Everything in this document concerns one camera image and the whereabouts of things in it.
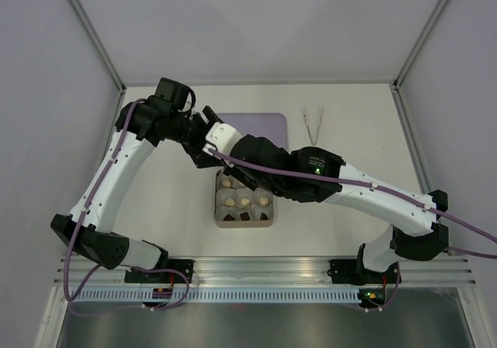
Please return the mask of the white heart chocolate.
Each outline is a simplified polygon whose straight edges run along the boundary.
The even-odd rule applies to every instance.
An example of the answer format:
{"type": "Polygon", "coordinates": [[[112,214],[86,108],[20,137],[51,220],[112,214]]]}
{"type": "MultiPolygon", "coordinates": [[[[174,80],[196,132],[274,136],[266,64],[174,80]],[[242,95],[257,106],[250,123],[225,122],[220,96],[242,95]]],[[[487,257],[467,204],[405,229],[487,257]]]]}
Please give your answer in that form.
{"type": "Polygon", "coordinates": [[[228,207],[233,207],[235,205],[235,201],[232,198],[228,198],[224,204],[228,207]]]}

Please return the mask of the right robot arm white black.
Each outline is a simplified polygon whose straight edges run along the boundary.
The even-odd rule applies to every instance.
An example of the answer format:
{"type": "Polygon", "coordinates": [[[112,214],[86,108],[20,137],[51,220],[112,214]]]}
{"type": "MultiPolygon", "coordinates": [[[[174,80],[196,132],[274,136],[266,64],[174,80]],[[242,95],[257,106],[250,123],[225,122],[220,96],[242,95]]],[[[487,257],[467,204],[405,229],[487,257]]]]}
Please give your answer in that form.
{"type": "Polygon", "coordinates": [[[368,176],[330,151],[286,151],[252,135],[216,155],[250,187],[299,203],[352,208],[388,223],[376,239],[359,247],[354,260],[331,261],[334,284],[393,282],[400,260],[430,261],[448,248],[449,230],[439,222],[448,208],[442,190],[410,193],[368,176]]]}

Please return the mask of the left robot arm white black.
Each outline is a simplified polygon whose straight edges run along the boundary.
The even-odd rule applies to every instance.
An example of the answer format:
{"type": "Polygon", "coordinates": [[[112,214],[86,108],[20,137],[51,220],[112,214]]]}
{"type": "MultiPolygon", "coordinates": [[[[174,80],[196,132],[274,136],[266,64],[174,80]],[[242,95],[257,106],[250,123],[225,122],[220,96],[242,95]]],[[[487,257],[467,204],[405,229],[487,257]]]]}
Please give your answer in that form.
{"type": "Polygon", "coordinates": [[[116,216],[137,172],[162,141],[174,141],[198,169],[218,167],[220,161],[203,152],[205,137],[218,118],[210,107],[194,112],[194,91],[162,78],[155,93],[126,105],[96,175],[68,214],[56,214],[51,229],[76,253],[108,270],[117,266],[142,268],[154,283],[169,275],[169,254],[162,247],[130,239],[114,231],[116,216]]]}

